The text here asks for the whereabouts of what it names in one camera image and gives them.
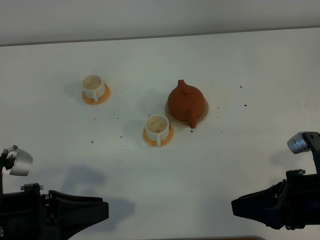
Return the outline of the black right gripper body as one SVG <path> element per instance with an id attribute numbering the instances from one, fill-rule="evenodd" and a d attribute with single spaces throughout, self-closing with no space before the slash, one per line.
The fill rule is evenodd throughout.
<path id="1" fill-rule="evenodd" d="M 267 227 L 295 230 L 320 224 L 320 176 L 305 173 L 303 169 L 286 172 L 275 206 L 265 209 Z"/>

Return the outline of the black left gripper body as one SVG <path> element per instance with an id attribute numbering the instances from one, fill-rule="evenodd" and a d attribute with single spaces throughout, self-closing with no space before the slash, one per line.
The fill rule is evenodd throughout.
<path id="1" fill-rule="evenodd" d="M 2 240 L 49 240 L 43 198 L 38 183 L 25 184 L 20 192 L 0 191 L 0 238 Z"/>

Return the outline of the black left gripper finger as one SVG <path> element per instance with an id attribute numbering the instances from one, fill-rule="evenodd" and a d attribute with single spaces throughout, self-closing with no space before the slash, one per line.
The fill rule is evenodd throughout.
<path id="1" fill-rule="evenodd" d="M 55 190 L 50 190 L 48 195 L 48 213 L 61 240 L 68 240 L 109 218 L 109 204 L 100 197 L 75 196 Z"/>

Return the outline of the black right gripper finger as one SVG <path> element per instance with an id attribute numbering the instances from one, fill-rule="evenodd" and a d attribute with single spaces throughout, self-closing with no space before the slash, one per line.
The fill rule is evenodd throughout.
<path id="1" fill-rule="evenodd" d="M 235 216 L 254 220 L 267 227 L 282 227 L 283 221 L 279 209 L 276 207 L 279 197 L 276 195 L 282 187 L 277 183 L 271 187 L 241 196 L 231 202 Z"/>

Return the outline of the silver left arm joint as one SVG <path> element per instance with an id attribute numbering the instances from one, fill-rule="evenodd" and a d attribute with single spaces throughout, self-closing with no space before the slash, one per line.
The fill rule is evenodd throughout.
<path id="1" fill-rule="evenodd" d="M 33 157 L 17 145 L 4 148 L 0 154 L 0 201 L 3 199 L 3 172 L 13 176 L 27 176 Z"/>

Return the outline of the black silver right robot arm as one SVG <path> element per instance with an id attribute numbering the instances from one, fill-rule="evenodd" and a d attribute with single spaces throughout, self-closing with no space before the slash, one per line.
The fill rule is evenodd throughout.
<path id="1" fill-rule="evenodd" d="M 320 134 L 304 131 L 287 141 L 294 154 L 311 152 L 315 174 L 289 170 L 276 185 L 231 202 L 235 216 L 254 220 L 275 230 L 303 229 L 320 223 Z"/>

